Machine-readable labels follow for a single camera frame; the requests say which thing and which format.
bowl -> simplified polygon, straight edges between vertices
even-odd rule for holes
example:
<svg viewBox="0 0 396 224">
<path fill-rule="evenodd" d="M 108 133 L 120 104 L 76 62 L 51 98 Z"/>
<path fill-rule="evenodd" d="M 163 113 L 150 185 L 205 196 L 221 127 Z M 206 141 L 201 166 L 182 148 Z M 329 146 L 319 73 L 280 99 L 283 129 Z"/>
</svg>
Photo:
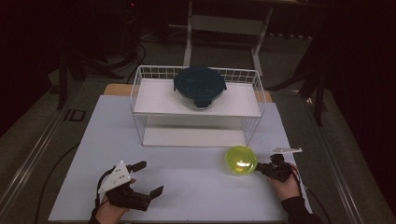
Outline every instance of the bowl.
<svg viewBox="0 0 396 224">
<path fill-rule="evenodd" d="M 227 90 L 224 77 L 207 67 L 183 69 L 174 78 L 174 91 L 177 90 L 181 102 L 192 109 L 208 109 Z"/>
</svg>

cable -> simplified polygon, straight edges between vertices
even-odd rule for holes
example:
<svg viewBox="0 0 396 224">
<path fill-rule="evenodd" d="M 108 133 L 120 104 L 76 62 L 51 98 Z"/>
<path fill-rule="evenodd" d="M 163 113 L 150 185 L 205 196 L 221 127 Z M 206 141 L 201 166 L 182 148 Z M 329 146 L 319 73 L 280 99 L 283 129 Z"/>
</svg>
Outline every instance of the cable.
<svg viewBox="0 0 396 224">
<path fill-rule="evenodd" d="M 99 207 L 102 206 L 103 204 L 107 203 L 108 200 L 105 200 L 104 202 L 102 202 L 101 204 L 99 204 Z"/>
<path fill-rule="evenodd" d="M 310 189 L 304 182 L 303 185 L 306 187 L 306 189 L 308 190 L 309 193 L 311 193 L 311 195 L 315 198 L 315 200 L 317 201 L 317 203 L 319 204 L 320 208 L 322 209 L 324 216 L 327 218 L 327 220 L 329 221 L 330 224 L 332 224 L 332 221 L 330 220 L 330 216 L 329 214 L 327 214 L 326 209 L 324 209 L 323 204 L 320 202 L 320 200 L 318 199 L 317 195 L 315 195 L 314 191 L 312 191 L 312 189 Z"/>
<path fill-rule="evenodd" d="M 122 78 L 113 74 L 111 70 L 120 69 L 128 64 L 132 64 L 135 56 L 134 49 L 132 49 L 131 44 L 128 44 L 125 47 L 125 43 L 134 43 L 138 40 L 139 36 L 139 13 L 138 13 L 138 4 L 130 3 L 130 1 L 125 0 L 122 1 L 123 4 L 123 22 L 122 22 L 122 34 L 121 34 L 121 46 L 120 46 L 120 55 L 124 57 L 123 60 L 116 63 L 101 63 L 97 60 L 92 59 L 92 61 L 87 61 L 87 58 L 81 58 L 82 63 L 86 66 L 92 67 L 99 72 L 102 72 L 108 77 L 113 78 Z M 92 9 L 92 15 L 95 17 L 95 11 Z"/>
<path fill-rule="evenodd" d="M 100 206 L 102 206 L 102 204 L 100 204 L 100 197 L 99 197 L 99 188 L 100 188 L 100 186 L 102 185 L 102 181 L 105 179 L 105 177 L 107 176 L 107 175 L 110 175 L 113 171 L 114 171 L 114 169 L 115 169 L 116 167 L 114 166 L 113 168 L 111 168 L 110 170 L 108 170 L 108 171 L 106 171 L 101 177 L 100 177 L 100 179 L 99 179 L 99 181 L 98 181 L 98 185 L 97 185 L 97 187 L 96 187 L 96 198 L 95 198 L 95 208 L 99 208 Z"/>
<path fill-rule="evenodd" d="M 187 32 L 187 28 L 182 28 L 179 31 L 176 31 L 176 32 L 168 35 L 167 37 L 172 37 L 172 36 L 175 36 L 175 35 L 178 35 L 178 34 L 182 34 L 184 32 Z M 144 40 L 144 41 L 148 41 L 148 42 L 160 42 L 160 41 L 162 41 L 158 36 L 154 36 L 154 38 L 150 39 L 150 37 L 152 35 L 155 35 L 155 33 L 151 32 L 151 33 L 148 33 L 146 35 L 142 35 L 142 36 L 140 36 L 140 39 Z"/>
<path fill-rule="evenodd" d="M 137 66 L 134 68 L 134 70 L 133 70 L 133 71 L 131 72 L 131 74 L 128 76 L 128 79 L 126 80 L 126 84 L 129 84 L 129 80 L 130 80 L 131 77 L 134 75 L 134 72 L 137 70 L 137 68 L 138 68 L 140 65 L 143 64 L 143 60 L 145 60 L 145 57 L 146 57 L 146 48 L 145 48 L 142 44 L 140 44 L 140 43 L 138 43 L 137 45 L 140 46 L 140 47 L 143 49 L 143 56 L 142 56 L 141 60 L 139 60 L 139 56 L 138 56 L 137 53 L 136 53 Z"/>
<path fill-rule="evenodd" d="M 300 172 L 298 172 L 298 170 L 294 166 L 290 166 L 290 167 L 295 172 L 295 173 L 291 172 L 291 174 L 293 175 L 294 179 L 297 181 L 298 190 L 300 191 L 300 195 L 303 197 L 303 192 L 301 190 L 301 176 L 300 176 Z"/>
<path fill-rule="evenodd" d="M 43 188 L 41 189 L 41 192 L 40 192 L 40 197 L 39 197 L 39 200 L 38 200 L 38 203 L 37 203 L 37 209 L 35 210 L 35 224 L 37 223 L 37 221 L 38 221 L 38 217 L 39 217 L 39 214 L 40 214 L 40 206 L 41 206 L 41 202 L 43 201 L 43 196 L 44 196 L 44 191 L 45 191 L 45 189 L 46 189 L 46 186 L 47 186 L 47 184 L 48 184 L 48 182 L 49 182 L 49 180 L 50 180 L 50 177 L 51 177 L 51 175 L 52 175 L 52 172 L 55 170 L 55 168 L 58 166 L 58 164 L 64 159 L 64 157 L 65 156 L 67 156 L 67 154 L 69 154 L 71 151 L 73 151 L 75 148 L 77 148 L 79 146 L 79 143 L 77 143 L 75 146 L 73 146 L 73 147 L 71 147 L 70 149 L 68 149 L 63 155 L 62 155 L 62 157 L 59 159 L 59 160 L 57 160 L 56 161 L 56 163 L 55 163 L 55 165 L 52 167 L 52 169 L 49 171 L 49 175 L 47 176 L 47 179 L 46 179 L 46 181 L 44 182 L 44 186 L 43 186 Z"/>
</svg>

black cable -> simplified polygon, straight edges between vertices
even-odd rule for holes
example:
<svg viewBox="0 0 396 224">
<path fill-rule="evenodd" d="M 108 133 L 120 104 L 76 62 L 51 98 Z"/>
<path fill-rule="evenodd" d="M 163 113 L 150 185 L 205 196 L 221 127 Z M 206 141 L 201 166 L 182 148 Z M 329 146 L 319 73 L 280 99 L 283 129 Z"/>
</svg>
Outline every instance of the black cable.
<svg viewBox="0 0 396 224">
<path fill-rule="evenodd" d="M 291 172 L 291 174 L 293 175 L 294 179 L 297 181 L 297 185 L 298 185 L 298 190 L 300 191 L 300 195 L 303 197 L 303 192 L 301 190 L 301 176 L 300 176 L 300 172 L 298 172 L 298 170 L 294 167 L 294 166 L 290 166 L 291 169 L 293 169 L 297 174 L 295 174 L 294 172 Z"/>
<path fill-rule="evenodd" d="M 126 41 L 125 39 L 127 39 L 127 42 L 130 43 L 134 43 L 135 41 L 137 41 L 139 36 L 139 26 L 140 26 L 139 13 L 138 13 L 139 4 L 134 4 L 133 6 L 127 7 L 127 5 L 129 5 L 127 1 L 124 1 L 122 3 L 124 8 L 124 24 L 122 26 L 120 55 L 122 55 L 123 49 L 125 48 L 124 46 Z M 136 54 L 137 52 L 135 51 L 127 52 L 126 56 L 124 55 L 124 60 L 120 62 L 111 63 L 111 64 L 104 64 L 104 63 L 99 63 L 99 64 L 101 64 L 106 69 L 110 69 L 110 70 L 119 69 L 128 64 L 132 64 Z"/>
<path fill-rule="evenodd" d="M 119 79 L 122 78 L 121 76 L 116 75 L 113 72 L 110 72 L 109 70 L 105 69 L 101 64 L 97 63 L 94 59 L 86 56 L 84 53 L 80 52 L 79 50 L 74 49 L 73 53 L 75 56 L 79 57 L 79 59 L 83 61 L 87 66 L 95 69 L 96 71 L 102 73 L 103 75 L 112 78 L 119 78 Z"/>
<path fill-rule="evenodd" d="M 315 200 L 317 201 L 317 203 L 319 204 L 320 208 L 322 209 L 324 216 L 327 218 L 327 220 L 329 221 L 330 224 L 332 224 L 332 221 L 330 220 L 329 214 L 327 214 L 326 209 L 324 209 L 323 204 L 320 202 L 320 200 L 318 199 L 317 195 L 315 195 L 314 191 L 312 191 L 312 189 L 310 189 L 304 182 L 303 182 L 304 186 L 306 187 L 306 189 L 308 190 L 309 193 L 311 193 L 311 195 L 315 198 Z"/>
<path fill-rule="evenodd" d="M 99 188 L 100 188 L 101 185 L 102 185 L 102 181 L 105 179 L 105 177 L 106 177 L 107 175 L 110 175 L 110 174 L 114 171 L 115 168 L 116 168 L 116 167 L 114 166 L 114 167 L 111 168 L 110 170 L 106 171 L 106 172 L 100 177 L 100 179 L 99 179 L 99 181 L 98 181 L 97 188 L 96 188 L 95 208 L 98 208 L 98 207 L 101 206 L 101 204 L 100 204 L 100 197 L 99 197 Z"/>
<path fill-rule="evenodd" d="M 136 53 L 137 66 L 134 68 L 134 70 L 133 70 L 133 71 L 131 72 L 131 74 L 128 76 L 128 79 L 126 80 L 126 84 L 129 84 L 129 81 L 130 81 L 131 77 L 134 75 L 134 73 L 136 72 L 137 68 L 138 68 L 140 65 L 143 64 L 143 60 L 145 60 L 145 57 L 146 57 L 146 51 L 147 51 L 146 48 L 145 48 L 142 44 L 140 44 L 140 43 L 138 43 L 137 45 L 140 46 L 140 47 L 143 49 L 143 56 L 142 56 L 142 59 L 139 60 L 139 56 L 138 56 L 137 53 Z"/>
<path fill-rule="evenodd" d="M 75 148 L 77 148 L 79 146 L 79 143 L 77 143 L 75 146 L 73 146 L 73 147 L 71 147 L 70 149 L 68 149 L 63 155 L 62 155 L 62 157 L 59 159 L 59 160 L 57 160 L 56 161 L 56 163 L 55 163 L 55 165 L 52 167 L 52 169 L 49 171 L 49 175 L 47 176 L 47 179 L 46 179 L 46 181 L 44 182 L 44 186 L 43 186 L 43 188 L 41 189 L 41 192 L 40 192 L 40 197 L 39 197 L 39 200 L 38 200 L 38 204 L 37 204 L 37 209 L 35 210 L 35 224 L 37 223 L 37 221 L 38 221 L 38 216 L 39 216 L 39 214 L 40 214 L 40 206 L 41 206 L 41 202 L 43 201 L 43 196 L 44 196 L 44 191 L 45 191 L 45 189 L 46 189 L 46 186 L 47 186 L 47 184 L 48 184 L 48 182 L 49 182 L 49 180 L 50 180 L 50 177 L 51 177 L 51 175 L 52 175 L 52 172 L 55 170 L 55 168 L 58 166 L 58 164 L 64 159 L 64 157 L 65 156 L 67 156 L 67 154 L 69 154 L 71 151 L 73 151 Z"/>
<path fill-rule="evenodd" d="M 108 200 L 105 200 L 104 202 L 102 202 L 101 204 L 99 204 L 99 207 L 102 206 L 103 204 L 107 203 Z"/>
</svg>

wire shelf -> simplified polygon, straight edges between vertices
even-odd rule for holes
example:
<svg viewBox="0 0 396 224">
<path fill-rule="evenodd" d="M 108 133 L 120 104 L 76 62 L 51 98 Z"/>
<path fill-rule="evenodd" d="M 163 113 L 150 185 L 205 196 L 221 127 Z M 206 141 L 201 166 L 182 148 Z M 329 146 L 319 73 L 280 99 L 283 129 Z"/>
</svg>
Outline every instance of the wire shelf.
<svg viewBox="0 0 396 224">
<path fill-rule="evenodd" d="M 212 132 L 214 129 L 216 130 L 221 130 L 221 128 L 224 128 L 224 131 L 227 131 L 226 133 L 229 133 L 230 130 L 232 131 L 239 131 L 243 135 L 243 141 L 240 140 L 230 140 L 229 143 L 223 142 L 219 143 L 219 145 L 214 144 L 214 143 L 209 143 L 209 145 L 200 145 L 198 143 L 191 143 L 191 145 L 188 145 L 187 143 L 183 143 L 180 146 L 201 146 L 201 147 L 231 147 L 234 146 L 236 143 L 239 143 L 238 145 L 248 145 L 250 142 L 251 138 L 253 137 L 253 134 L 256 131 L 256 128 L 263 116 L 264 109 L 265 109 L 265 104 L 266 104 L 266 99 L 265 99 L 265 94 L 264 94 L 264 88 L 262 87 L 262 81 L 261 81 L 261 76 L 256 70 L 246 70 L 246 69 L 232 69 L 232 68 L 216 68 L 216 67 L 210 67 L 211 69 L 217 71 L 222 77 L 224 77 L 224 80 L 226 81 L 226 85 L 229 87 L 230 85 L 239 85 L 240 84 L 249 84 L 249 85 L 243 85 L 243 86 L 248 86 L 251 89 L 251 97 L 253 99 L 247 99 L 247 100 L 253 100 L 254 101 L 254 106 L 257 109 L 258 116 L 236 116 L 230 113 L 225 113 L 225 114 L 213 114 L 208 112 L 209 110 L 205 111 L 191 111 L 190 114 L 188 113 L 175 113 L 175 112 L 166 112 L 166 106 L 163 106 L 161 111 L 158 112 L 150 112 L 150 113 L 142 113 L 139 111 L 138 105 L 139 103 L 141 104 L 143 95 L 148 95 L 147 93 L 142 93 L 142 89 L 145 85 L 144 82 L 147 80 L 160 80 L 160 81 L 173 81 L 175 76 L 180 73 L 183 69 L 187 67 L 185 66 L 157 66 L 157 65 L 141 65 L 137 68 L 135 78 L 134 78 L 134 85 L 132 88 L 131 92 L 131 110 L 133 113 L 134 117 L 134 122 L 136 125 L 136 129 L 139 134 L 139 138 L 142 142 L 143 145 L 147 145 L 147 139 L 149 135 L 151 137 L 156 137 L 155 134 L 152 134 L 152 130 L 148 130 L 150 128 L 157 126 L 166 127 L 166 129 L 163 129 L 161 131 L 161 134 L 163 133 L 171 133 L 173 129 L 180 129 L 183 134 L 188 133 L 191 131 L 191 134 L 203 134 L 203 132 L 200 132 L 201 130 L 204 130 L 207 128 L 208 134 Z M 214 122 L 216 120 L 216 128 L 213 128 Z M 177 143 L 163 143 L 164 146 L 178 146 Z"/>
</svg>

floor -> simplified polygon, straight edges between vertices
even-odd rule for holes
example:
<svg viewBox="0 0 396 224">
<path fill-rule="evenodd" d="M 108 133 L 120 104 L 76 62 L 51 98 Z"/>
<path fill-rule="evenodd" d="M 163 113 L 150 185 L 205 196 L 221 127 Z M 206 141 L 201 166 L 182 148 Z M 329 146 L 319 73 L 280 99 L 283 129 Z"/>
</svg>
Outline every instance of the floor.
<svg viewBox="0 0 396 224">
<path fill-rule="evenodd" d="M 147 34 L 141 41 L 144 48 L 139 47 L 138 51 L 140 56 L 146 53 L 144 64 L 182 65 L 184 36 L 182 30 L 178 32 L 167 43 Z M 200 38 L 194 40 L 191 65 L 253 68 L 248 48 L 214 46 Z M 290 78 L 308 45 L 309 40 L 300 38 L 267 37 L 260 52 L 264 87 Z M 135 64 L 116 71 L 124 79 L 94 73 L 85 81 L 69 78 L 69 96 L 63 110 L 56 109 L 58 95 L 48 92 L 2 136 L 0 180 L 5 184 L 0 186 L 1 223 L 30 223 L 35 217 L 38 223 L 50 223 L 48 216 L 73 160 L 72 147 L 83 136 L 98 96 L 108 83 L 124 83 L 134 67 Z M 57 71 L 50 76 L 56 84 Z M 323 127 L 319 127 L 312 116 L 315 99 L 301 98 L 298 94 L 301 85 L 302 82 L 295 83 L 271 94 L 290 146 L 304 149 L 295 155 L 295 160 L 305 184 L 315 192 L 332 223 L 396 223 L 332 93 L 325 91 Z M 66 119 L 69 109 L 86 111 L 85 119 Z M 329 223 L 312 194 L 308 193 L 308 199 L 313 212 Z"/>
</svg>

